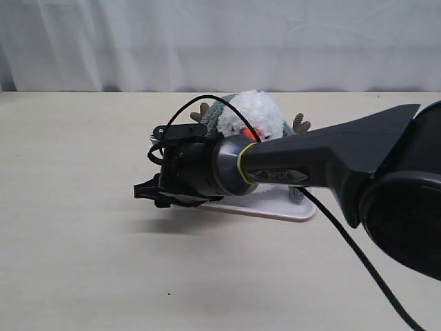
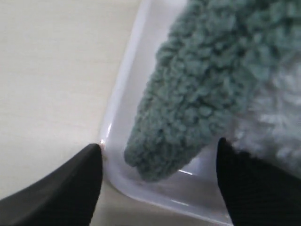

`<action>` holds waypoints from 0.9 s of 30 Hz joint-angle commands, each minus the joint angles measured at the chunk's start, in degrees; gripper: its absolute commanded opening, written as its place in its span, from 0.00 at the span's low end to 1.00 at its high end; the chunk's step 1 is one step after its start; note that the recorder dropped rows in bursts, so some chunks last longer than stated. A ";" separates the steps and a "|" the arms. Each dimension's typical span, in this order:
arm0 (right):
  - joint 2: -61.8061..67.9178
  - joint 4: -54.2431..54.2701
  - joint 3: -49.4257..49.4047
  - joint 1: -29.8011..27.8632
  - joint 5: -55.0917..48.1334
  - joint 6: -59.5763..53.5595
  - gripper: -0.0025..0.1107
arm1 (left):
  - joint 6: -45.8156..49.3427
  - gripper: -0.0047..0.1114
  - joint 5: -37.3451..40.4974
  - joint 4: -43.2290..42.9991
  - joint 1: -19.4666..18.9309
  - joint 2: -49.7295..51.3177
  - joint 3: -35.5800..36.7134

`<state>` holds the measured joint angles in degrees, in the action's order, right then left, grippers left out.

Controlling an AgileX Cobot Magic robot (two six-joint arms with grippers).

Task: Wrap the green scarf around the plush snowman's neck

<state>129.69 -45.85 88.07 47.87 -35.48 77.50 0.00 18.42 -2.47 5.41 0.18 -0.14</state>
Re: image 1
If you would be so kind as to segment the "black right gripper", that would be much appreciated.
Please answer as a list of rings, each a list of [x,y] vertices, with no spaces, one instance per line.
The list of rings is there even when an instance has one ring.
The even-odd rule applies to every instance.
[[[135,199],[154,201],[157,208],[184,208],[220,201],[224,192],[214,178],[214,149],[222,134],[160,141],[161,172],[133,186]]]

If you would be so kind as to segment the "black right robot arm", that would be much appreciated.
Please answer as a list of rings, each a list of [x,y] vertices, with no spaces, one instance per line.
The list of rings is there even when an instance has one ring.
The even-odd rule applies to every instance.
[[[244,196],[258,185],[330,189],[352,227],[392,259],[440,278],[440,104],[403,104],[266,142],[165,125],[149,153],[160,166],[134,186],[159,208]]]

